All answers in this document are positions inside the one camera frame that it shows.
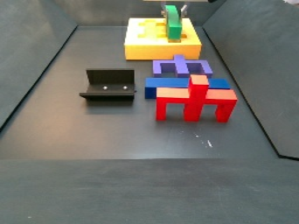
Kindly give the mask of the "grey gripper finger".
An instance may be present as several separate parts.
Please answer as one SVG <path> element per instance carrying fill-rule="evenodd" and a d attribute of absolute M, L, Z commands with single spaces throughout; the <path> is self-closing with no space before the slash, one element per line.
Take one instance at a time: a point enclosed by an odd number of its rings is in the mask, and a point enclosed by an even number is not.
<path fill-rule="evenodd" d="M 160 6 L 161 6 L 161 15 L 163 17 L 165 17 L 165 2 L 160 2 Z"/>
<path fill-rule="evenodd" d="M 188 8 L 189 8 L 189 3 L 188 2 L 184 2 L 183 7 L 180 9 L 180 18 L 184 18 L 185 17 Z"/>

